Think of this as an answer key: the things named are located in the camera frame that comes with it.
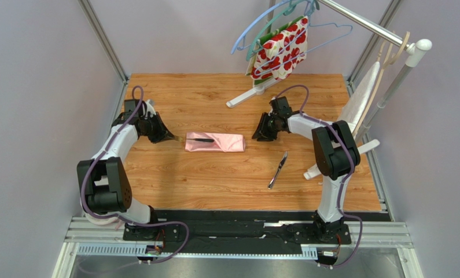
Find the pink cloth napkin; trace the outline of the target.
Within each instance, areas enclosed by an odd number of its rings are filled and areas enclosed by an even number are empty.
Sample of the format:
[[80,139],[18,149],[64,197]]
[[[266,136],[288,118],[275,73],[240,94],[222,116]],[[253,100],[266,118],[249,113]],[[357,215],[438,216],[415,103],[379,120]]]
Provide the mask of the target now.
[[211,138],[215,142],[185,141],[186,152],[244,152],[245,137],[242,134],[187,132],[186,138]]

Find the black handled knife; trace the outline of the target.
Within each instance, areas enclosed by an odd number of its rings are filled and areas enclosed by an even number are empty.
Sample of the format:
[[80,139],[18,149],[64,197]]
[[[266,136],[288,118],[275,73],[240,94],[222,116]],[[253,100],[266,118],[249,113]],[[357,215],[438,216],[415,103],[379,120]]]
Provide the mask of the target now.
[[175,137],[175,140],[179,141],[179,142],[185,142],[185,141],[197,141],[197,142],[207,142],[207,143],[215,142],[215,140],[211,139],[211,138],[182,138],[182,137]]

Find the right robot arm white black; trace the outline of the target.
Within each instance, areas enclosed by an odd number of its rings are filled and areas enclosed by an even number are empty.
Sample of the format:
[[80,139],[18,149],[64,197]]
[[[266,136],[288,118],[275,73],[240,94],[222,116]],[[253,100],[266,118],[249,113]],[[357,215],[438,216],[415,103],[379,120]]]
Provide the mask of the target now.
[[340,210],[344,202],[341,193],[347,187],[347,175],[360,162],[352,132],[360,122],[366,102],[350,99],[335,122],[312,119],[293,111],[286,97],[273,98],[270,105],[271,111],[262,114],[252,138],[274,141],[278,132],[286,131],[310,139],[314,145],[316,165],[306,178],[312,179],[317,174],[323,176],[322,197],[317,213],[324,224],[341,220],[343,215]]

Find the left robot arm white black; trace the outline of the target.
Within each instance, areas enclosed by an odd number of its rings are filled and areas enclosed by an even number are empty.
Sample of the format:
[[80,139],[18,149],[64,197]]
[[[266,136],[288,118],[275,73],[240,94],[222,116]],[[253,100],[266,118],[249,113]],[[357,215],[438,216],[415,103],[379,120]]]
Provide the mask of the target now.
[[112,123],[109,137],[89,160],[77,165],[80,202],[85,213],[98,222],[120,219],[129,224],[156,222],[154,209],[133,197],[124,161],[142,136],[153,144],[174,140],[153,101],[125,101],[125,111]]

